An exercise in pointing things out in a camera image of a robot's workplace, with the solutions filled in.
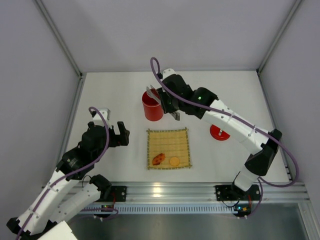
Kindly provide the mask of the right aluminium frame post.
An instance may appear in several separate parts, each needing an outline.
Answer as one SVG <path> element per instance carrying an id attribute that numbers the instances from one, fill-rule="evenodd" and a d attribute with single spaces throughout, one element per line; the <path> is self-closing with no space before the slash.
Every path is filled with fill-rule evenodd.
<path id="1" fill-rule="evenodd" d="M 276 31 L 276 34 L 274 38 L 271 41 L 270 46 L 267 49 L 267 52 L 265 53 L 264 57 L 262 58 L 261 63 L 259 64 L 258 68 L 256 69 L 256 73 L 258 76 L 261 75 L 264 68 L 266 67 L 270 57 L 272 56 L 273 52 L 276 50 L 276 47 L 279 45 L 282 37 L 284 36 L 285 32 L 289 28 L 291 22 L 293 21 L 295 15 L 301 8 L 305 1 L 304 0 L 295 0 L 292 4 L 292 6 L 289 8 L 288 12 L 284 16 L 284 19 L 282 23 L 280 24 L 278 30 Z"/>

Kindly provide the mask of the orange spotted fried piece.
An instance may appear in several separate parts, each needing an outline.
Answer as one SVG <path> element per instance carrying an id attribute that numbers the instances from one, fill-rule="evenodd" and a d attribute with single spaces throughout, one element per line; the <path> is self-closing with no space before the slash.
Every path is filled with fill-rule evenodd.
<path id="1" fill-rule="evenodd" d="M 158 155 L 156 155 L 153 159 L 152 159 L 152 165 L 153 166 L 157 166 L 160 165 L 164 160 L 165 160 L 166 156 L 164 153 L 160 153 Z"/>

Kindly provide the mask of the red cylindrical container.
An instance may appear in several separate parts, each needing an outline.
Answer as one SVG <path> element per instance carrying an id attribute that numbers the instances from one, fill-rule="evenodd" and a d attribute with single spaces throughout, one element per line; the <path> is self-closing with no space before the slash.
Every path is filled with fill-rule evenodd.
<path id="1" fill-rule="evenodd" d="M 156 122 L 163 117 L 164 112 L 161 107 L 161 104 L 158 103 L 152 97 L 148 96 L 146 91 L 143 93 L 141 100 L 142 100 L 144 115 L 147 120 Z"/>

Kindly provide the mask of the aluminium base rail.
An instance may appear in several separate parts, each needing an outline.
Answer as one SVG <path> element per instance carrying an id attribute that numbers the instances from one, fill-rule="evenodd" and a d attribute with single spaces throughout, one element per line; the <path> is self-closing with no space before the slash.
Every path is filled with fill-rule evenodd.
<path id="1" fill-rule="evenodd" d="M 114 182 L 112 186 L 127 186 L 125 202 L 95 201 L 78 214 L 222 214 L 233 216 L 242 209 L 256 209 L 262 204 L 301 204 L 310 198 L 303 183 L 286 188 L 259 186 L 261 197 L 253 201 L 218 201 L 216 184 L 209 182 Z M 78 183 L 62 200 L 66 202 L 84 187 Z"/>

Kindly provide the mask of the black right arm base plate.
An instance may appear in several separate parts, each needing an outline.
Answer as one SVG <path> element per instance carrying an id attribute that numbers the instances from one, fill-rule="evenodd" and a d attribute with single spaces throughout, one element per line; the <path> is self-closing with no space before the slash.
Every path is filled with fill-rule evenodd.
<path id="1" fill-rule="evenodd" d="M 216 199 L 222 201 L 258 201 L 261 197 L 260 188 L 253 184 L 247 191 L 243 191 L 234 184 L 215 185 Z"/>

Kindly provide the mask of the steel serving tongs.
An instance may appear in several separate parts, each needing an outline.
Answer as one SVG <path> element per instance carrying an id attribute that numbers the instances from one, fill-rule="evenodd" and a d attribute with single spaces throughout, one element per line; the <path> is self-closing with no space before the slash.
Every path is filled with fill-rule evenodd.
<path id="1" fill-rule="evenodd" d="M 152 86 L 150 85 L 150 87 L 146 87 L 146 92 L 147 92 L 147 95 L 154 99 L 160 106 L 161 108 L 163 109 L 163 106 L 162 106 L 162 102 L 161 102 L 161 98 L 160 98 L 160 95 L 158 94 L 157 90 Z M 181 117 L 180 117 L 180 113 L 175 111 L 175 112 L 171 112 L 170 115 L 176 120 L 176 121 L 180 121 L 181 120 Z"/>

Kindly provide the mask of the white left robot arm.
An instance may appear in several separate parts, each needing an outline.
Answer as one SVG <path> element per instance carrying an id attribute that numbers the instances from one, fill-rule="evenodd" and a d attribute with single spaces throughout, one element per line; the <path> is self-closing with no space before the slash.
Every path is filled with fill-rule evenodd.
<path id="1" fill-rule="evenodd" d="M 31 206 L 6 224 L 19 240 L 36 240 L 62 221 L 69 221 L 84 207 L 95 201 L 110 199 L 112 184 L 101 174 L 94 175 L 77 194 L 62 200 L 90 172 L 107 148 L 127 146 L 130 132 L 122 121 L 117 122 L 119 134 L 113 126 L 88 123 L 76 147 L 65 152 L 46 187 Z"/>

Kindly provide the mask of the yellow round cracker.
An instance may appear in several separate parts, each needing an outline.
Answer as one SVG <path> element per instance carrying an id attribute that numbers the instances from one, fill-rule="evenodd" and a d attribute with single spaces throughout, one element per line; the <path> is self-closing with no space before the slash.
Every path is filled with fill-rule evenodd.
<path id="1" fill-rule="evenodd" d="M 169 160 L 169 163 L 173 167 L 177 167 L 180 164 L 180 159 L 178 157 L 172 157 Z"/>

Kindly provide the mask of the red round lid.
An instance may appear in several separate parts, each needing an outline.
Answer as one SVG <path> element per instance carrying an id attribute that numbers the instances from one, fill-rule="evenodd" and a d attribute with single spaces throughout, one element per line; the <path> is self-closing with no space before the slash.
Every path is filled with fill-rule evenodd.
<path id="1" fill-rule="evenodd" d="M 213 124 L 210 126 L 209 132 L 210 135 L 218 141 L 226 141 L 230 138 L 230 135 L 228 133 Z"/>

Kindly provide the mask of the left aluminium frame post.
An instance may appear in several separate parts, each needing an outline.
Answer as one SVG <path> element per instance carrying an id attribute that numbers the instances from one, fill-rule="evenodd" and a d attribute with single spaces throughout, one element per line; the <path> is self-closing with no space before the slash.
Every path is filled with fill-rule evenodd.
<path id="1" fill-rule="evenodd" d="M 57 41 L 60 49 L 62 50 L 64 56 L 66 57 L 68 63 L 73 68 L 77 77 L 79 79 L 81 79 L 83 76 L 83 73 L 81 72 L 80 68 L 78 67 L 74 57 L 72 56 L 72 53 L 70 52 L 67 44 L 65 43 L 65 41 L 64 41 L 60 31 L 58 30 L 53 18 L 51 17 L 47 7 L 45 6 L 45 4 L 43 3 L 42 0 L 33 0 L 33 3 L 37 7 L 40 15 L 42 16 L 42 18 L 46 22 L 49 30 L 53 34 L 55 40 Z"/>

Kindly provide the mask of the aluminium frame post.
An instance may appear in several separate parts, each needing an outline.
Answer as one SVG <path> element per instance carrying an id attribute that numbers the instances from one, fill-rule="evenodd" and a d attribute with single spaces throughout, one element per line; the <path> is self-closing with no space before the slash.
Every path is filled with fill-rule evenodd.
<path id="1" fill-rule="evenodd" d="M 45 4 L 43 3 L 42 0 L 33 0 L 33 3 L 37 7 L 40 15 L 42 16 L 42 18 L 46 22 L 49 30 L 53 34 L 55 40 L 57 41 L 60 49 L 62 50 L 64 56 L 66 57 L 68 63 L 73 68 L 77 77 L 79 79 L 81 79 L 83 76 L 83 73 L 81 72 L 80 68 L 78 67 L 74 57 L 72 56 L 72 53 L 70 52 L 67 44 L 65 43 L 65 41 L 64 41 L 60 31 L 58 30 L 53 18 L 51 17 L 47 7 L 45 6 Z"/>
<path id="2" fill-rule="evenodd" d="M 271 41 L 270 46 L 267 49 L 267 52 L 265 53 L 264 57 L 262 58 L 261 63 L 259 64 L 258 68 L 256 69 L 256 73 L 258 76 L 261 75 L 264 68 L 266 67 L 270 57 L 272 56 L 273 52 L 276 50 L 276 47 L 279 45 L 282 37 L 284 36 L 285 32 L 289 28 L 291 22 L 293 21 L 295 15 L 301 8 L 305 1 L 304 0 L 295 0 L 292 4 L 292 6 L 289 8 L 288 12 L 284 16 L 284 19 L 282 23 L 280 24 L 278 30 L 276 31 L 276 34 L 274 38 Z"/>

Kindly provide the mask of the square bamboo tray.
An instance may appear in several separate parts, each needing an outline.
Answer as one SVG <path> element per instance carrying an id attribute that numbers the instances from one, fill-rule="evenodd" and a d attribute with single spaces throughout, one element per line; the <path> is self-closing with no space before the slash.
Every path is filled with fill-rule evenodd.
<path id="1" fill-rule="evenodd" d="M 148 170 L 177 170 L 190 169 L 191 153 L 189 145 L 188 128 L 173 130 L 152 130 L 147 131 L 146 167 Z M 152 165 L 152 160 L 158 154 L 165 154 L 165 160 L 159 165 Z M 178 166 L 170 165 L 170 158 L 178 157 Z"/>

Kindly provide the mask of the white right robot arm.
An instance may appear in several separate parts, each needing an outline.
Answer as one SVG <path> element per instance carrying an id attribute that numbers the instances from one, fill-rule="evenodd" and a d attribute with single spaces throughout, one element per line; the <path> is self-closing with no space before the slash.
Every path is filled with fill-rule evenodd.
<path id="1" fill-rule="evenodd" d="M 157 92 L 165 113 L 181 111 L 195 116 L 226 132 L 249 151 L 248 159 L 232 182 L 233 191 L 237 194 L 247 192 L 259 177 L 268 173 L 278 153 L 277 142 L 282 137 L 279 130 L 259 131 L 253 124 L 241 120 L 210 90 L 204 87 L 191 89 L 173 69 L 166 69 L 157 76 L 162 83 Z"/>

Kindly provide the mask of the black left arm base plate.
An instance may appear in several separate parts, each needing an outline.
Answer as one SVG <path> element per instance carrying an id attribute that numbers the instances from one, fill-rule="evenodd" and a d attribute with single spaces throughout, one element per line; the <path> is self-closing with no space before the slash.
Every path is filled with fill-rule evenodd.
<path id="1" fill-rule="evenodd" d="M 125 202 L 127 198 L 127 186 L 116 185 L 103 191 L 99 202 Z"/>

